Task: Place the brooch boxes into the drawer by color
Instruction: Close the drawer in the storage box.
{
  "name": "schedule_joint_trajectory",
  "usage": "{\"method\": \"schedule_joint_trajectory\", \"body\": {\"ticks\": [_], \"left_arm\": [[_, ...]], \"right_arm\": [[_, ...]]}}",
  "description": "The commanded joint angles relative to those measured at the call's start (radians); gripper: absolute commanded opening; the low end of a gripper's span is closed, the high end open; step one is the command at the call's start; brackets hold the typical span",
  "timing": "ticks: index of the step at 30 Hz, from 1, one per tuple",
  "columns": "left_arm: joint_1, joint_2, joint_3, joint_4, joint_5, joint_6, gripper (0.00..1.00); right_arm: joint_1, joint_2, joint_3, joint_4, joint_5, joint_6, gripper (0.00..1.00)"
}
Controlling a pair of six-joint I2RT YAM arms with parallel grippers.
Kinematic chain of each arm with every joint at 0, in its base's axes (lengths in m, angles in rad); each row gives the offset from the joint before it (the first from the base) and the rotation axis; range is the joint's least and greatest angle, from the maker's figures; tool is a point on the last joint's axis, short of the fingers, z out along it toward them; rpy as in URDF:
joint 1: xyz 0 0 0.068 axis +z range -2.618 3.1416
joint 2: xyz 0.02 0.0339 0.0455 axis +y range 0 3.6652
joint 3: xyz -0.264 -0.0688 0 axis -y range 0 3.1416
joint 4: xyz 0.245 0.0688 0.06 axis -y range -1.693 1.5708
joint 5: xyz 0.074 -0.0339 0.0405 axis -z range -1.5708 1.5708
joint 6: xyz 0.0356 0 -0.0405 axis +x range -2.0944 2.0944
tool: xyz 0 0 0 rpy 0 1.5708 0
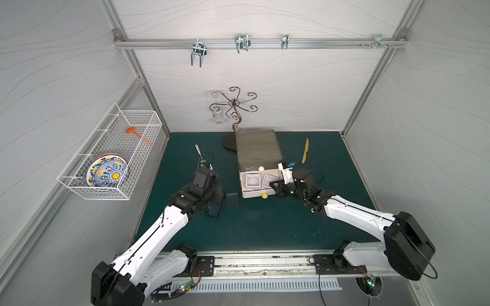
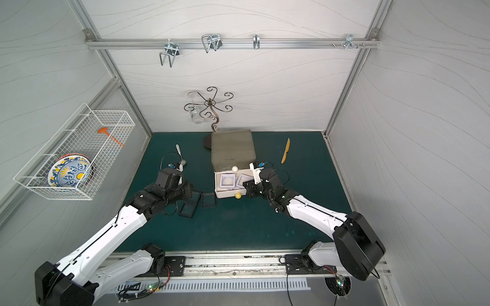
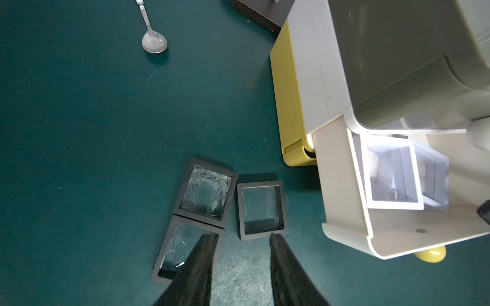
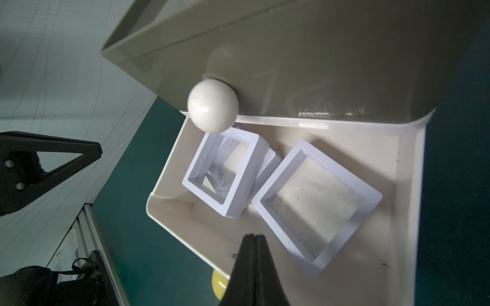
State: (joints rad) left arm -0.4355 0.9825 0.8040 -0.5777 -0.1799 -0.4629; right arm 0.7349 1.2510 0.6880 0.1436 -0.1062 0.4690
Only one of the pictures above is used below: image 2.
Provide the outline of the white brooch box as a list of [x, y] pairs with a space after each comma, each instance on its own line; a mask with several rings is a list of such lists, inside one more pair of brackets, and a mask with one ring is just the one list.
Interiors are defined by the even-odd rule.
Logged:
[[219, 177], [219, 188], [225, 190], [233, 190], [236, 188], [236, 174], [222, 173]]
[[245, 173], [240, 173], [237, 177], [236, 177], [236, 188], [237, 189], [244, 189], [244, 183], [245, 182], [249, 182], [249, 181], [255, 181], [254, 179], [254, 176], [252, 175], [247, 175]]

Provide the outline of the white drawer with yellow knob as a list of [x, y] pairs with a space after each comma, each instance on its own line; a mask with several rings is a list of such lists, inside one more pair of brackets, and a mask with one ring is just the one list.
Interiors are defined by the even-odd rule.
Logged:
[[247, 194], [244, 183], [253, 180], [251, 170], [238, 170], [237, 172], [215, 172], [215, 195], [222, 198], [241, 198]]

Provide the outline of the olive green drawer cabinet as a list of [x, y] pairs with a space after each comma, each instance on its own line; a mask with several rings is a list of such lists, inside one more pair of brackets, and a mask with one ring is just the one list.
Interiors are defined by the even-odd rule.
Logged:
[[253, 135], [250, 130], [211, 134], [211, 163], [215, 172], [248, 169], [256, 161]]

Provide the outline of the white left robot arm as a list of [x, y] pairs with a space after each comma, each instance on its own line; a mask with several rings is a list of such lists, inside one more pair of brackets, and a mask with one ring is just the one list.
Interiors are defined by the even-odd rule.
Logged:
[[147, 244], [103, 268], [102, 263], [134, 232], [171, 203], [192, 196], [192, 185], [180, 170], [164, 168], [155, 183], [130, 197], [116, 216], [89, 240], [57, 263], [46, 261], [34, 273], [38, 305], [93, 305], [123, 282], [165, 271], [165, 252]]

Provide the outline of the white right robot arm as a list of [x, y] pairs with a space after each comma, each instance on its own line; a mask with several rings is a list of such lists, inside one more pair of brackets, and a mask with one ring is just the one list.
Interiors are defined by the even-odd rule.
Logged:
[[272, 168], [251, 166], [251, 171], [253, 178], [243, 183], [248, 197], [265, 198], [277, 213], [300, 220], [333, 240], [333, 247], [320, 241], [310, 243], [302, 252], [305, 266], [311, 269], [341, 265], [360, 281], [367, 280], [370, 275], [380, 278], [376, 266], [386, 248], [361, 213], [336, 212], [308, 200], [285, 188]]

